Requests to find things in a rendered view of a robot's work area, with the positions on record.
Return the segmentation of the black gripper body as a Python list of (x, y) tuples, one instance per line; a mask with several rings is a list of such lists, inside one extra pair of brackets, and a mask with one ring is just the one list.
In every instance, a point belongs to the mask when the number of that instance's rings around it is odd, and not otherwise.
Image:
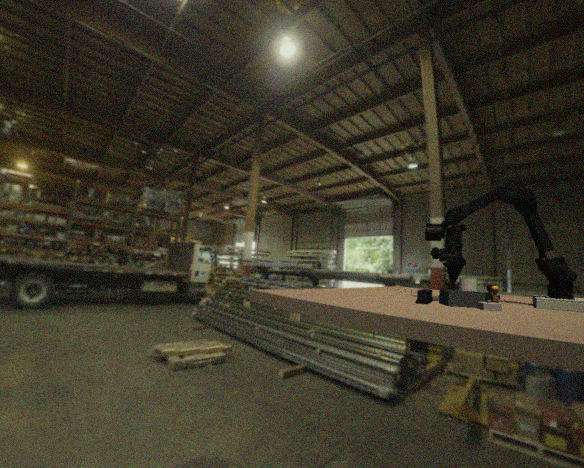
[(446, 263), (455, 263), (466, 266), (466, 260), (462, 256), (462, 241), (446, 241), (447, 254), (439, 256), (439, 262), (446, 261)]

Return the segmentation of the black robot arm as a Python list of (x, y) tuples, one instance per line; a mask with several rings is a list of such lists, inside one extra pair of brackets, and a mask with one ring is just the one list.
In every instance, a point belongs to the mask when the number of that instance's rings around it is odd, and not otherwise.
[[(445, 215), (445, 221), (441, 224), (426, 223), (425, 241), (441, 241), (445, 237), (446, 230), (446, 241), (461, 242), (462, 231), (467, 230), (467, 227), (464, 224), (461, 226), (455, 225), (469, 214), (497, 199), (513, 204), (516, 211), (524, 217), (539, 252), (539, 259), (535, 259), (538, 270), (541, 270), (549, 281), (548, 297), (573, 299), (573, 281), (576, 281), (577, 274), (568, 268), (563, 257), (553, 248), (553, 244), (551, 244), (545, 226), (537, 212), (536, 194), (533, 190), (497, 187), (473, 202), (470, 201), (465, 205), (450, 209)], [(449, 225), (452, 227), (447, 227)]]

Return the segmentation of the white ceramic mug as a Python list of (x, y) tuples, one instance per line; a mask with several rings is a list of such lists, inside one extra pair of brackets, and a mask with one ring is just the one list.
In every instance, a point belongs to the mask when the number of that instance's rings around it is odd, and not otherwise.
[(477, 292), (477, 279), (464, 279), (459, 278), (459, 288), (460, 291), (474, 291)]

